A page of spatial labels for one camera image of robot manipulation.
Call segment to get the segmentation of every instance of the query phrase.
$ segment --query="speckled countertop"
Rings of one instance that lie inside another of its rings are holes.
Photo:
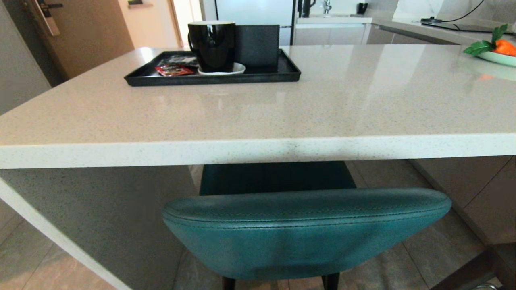
[[[285,47],[296,83],[131,87],[139,49],[0,116],[0,168],[516,154],[516,68],[457,45]]]

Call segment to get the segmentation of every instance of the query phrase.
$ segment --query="black coffee cup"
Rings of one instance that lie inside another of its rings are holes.
[[[368,3],[358,3],[357,4],[357,14],[364,14],[367,9]]]
[[[235,62],[235,23],[188,23],[188,42],[203,72],[232,72]]]

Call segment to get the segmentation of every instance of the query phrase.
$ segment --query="plate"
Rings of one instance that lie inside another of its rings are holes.
[[[495,63],[500,63],[501,65],[516,67],[516,57],[514,56],[508,56],[494,52],[484,52],[479,54],[478,57]]]
[[[211,72],[211,73],[208,73],[208,72],[203,72],[201,70],[201,68],[199,68],[197,71],[199,72],[199,74],[202,74],[202,75],[232,75],[232,74],[243,74],[245,70],[246,70],[246,66],[245,65],[243,65],[241,63],[234,62],[233,63],[233,71],[232,72]]]

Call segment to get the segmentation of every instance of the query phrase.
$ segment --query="white saucer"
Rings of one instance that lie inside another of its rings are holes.
[[[201,70],[201,68],[199,68],[197,71],[199,72],[199,74],[202,74],[202,75],[230,75],[230,74],[243,74],[245,70],[246,70],[246,66],[245,65],[243,65],[241,63],[234,62],[233,63],[233,71],[232,72],[211,72],[211,73],[208,73],[208,72],[203,72]]]

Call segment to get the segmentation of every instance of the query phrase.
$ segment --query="tile floor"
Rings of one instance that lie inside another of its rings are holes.
[[[430,187],[406,160],[348,162],[358,187]],[[192,173],[199,177],[201,170]],[[379,256],[341,274],[341,290],[428,290],[484,249],[454,212]],[[322,290],[319,277],[237,281],[237,289]],[[0,289],[111,290],[84,265],[0,201]],[[220,289],[220,278],[185,250],[174,289]]]

